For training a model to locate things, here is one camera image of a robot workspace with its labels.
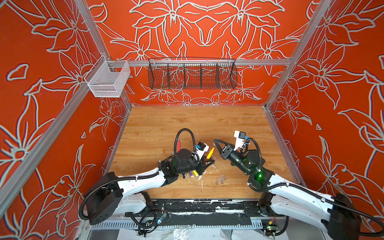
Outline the orange marker pen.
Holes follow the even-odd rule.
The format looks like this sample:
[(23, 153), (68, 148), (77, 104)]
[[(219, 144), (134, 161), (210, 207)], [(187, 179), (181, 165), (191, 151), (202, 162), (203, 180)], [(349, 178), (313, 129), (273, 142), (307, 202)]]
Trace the orange marker pen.
[(208, 155), (206, 156), (206, 159), (207, 159), (207, 160), (210, 160), (210, 159), (211, 159), (211, 157), (212, 157), (212, 155), (213, 155), (213, 153), (214, 153), (214, 150), (215, 150), (215, 147), (212, 147), (211, 150), (210, 150), (210, 152), (209, 152)]

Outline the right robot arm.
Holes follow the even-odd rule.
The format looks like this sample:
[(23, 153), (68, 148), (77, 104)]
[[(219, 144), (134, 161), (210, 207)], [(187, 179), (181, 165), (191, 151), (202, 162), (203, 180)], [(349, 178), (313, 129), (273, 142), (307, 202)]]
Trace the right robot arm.
[(257, 142), (240, 137), (236, 144), (215, 139), (220, 156), (229, 160), (248, 176), (248, 187), (262, 193), (260, 210), (294, 218), (310, 224), (333, 240), (357, 240), (360, 237), (383, 237), (384, 231), (368, 233), (361, 231), (362, 219), (369, 219), (380, 227), (383, 221), (357, 210), (345, 195), (322, 194), (290, 182), (264, 167), (265, 160)]

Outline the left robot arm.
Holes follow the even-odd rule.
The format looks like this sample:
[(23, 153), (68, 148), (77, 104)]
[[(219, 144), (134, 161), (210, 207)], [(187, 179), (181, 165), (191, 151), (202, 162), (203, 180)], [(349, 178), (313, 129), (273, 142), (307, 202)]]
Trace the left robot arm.
[(214, 163), (205, 154), (209, 146), (192, 138), (193, 149), (178, 149), (174, 142), (173, 154), (157, 163), (153, 170), (133, 176), (118, 177), (106, 173), (84, 195), (79, 206), (80, 219), (97, 225), (113, 215), (137, 214), (150, 202), (145, 196), (148, 189), (168, 186), (190, 172), (201, 176)]

